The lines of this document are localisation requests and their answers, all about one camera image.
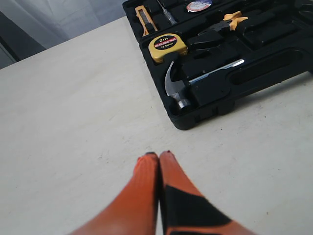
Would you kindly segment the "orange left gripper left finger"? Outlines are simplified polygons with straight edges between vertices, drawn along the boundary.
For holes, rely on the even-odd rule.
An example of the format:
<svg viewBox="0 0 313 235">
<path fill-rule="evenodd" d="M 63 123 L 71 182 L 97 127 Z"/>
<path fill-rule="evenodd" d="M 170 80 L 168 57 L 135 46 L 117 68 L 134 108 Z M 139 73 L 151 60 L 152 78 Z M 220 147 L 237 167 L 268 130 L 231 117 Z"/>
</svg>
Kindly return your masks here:
<svg viewBox="0 0 313 235">
<path fill-rule="evenodd" d="M 154 235 L 157 224 L 159 159 L 150 152 L 139 157 L 123 190 L 96 217 L 72 235 Z"/>
</svg>

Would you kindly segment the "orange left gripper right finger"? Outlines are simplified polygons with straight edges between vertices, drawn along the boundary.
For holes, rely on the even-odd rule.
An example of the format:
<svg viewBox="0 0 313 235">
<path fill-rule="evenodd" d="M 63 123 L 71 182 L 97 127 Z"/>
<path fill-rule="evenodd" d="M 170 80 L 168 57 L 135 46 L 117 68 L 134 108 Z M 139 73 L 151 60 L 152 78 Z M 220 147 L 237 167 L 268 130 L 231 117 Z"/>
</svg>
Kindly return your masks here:
<svg viewBox="0 0 313 235">
<path fill-rule="evenodd" d="M 174 154 L 159 157 L 160 208 L 165 235 L 253 235 L 253 231 L 212 205 L 193 185 Z"/>
</svg>

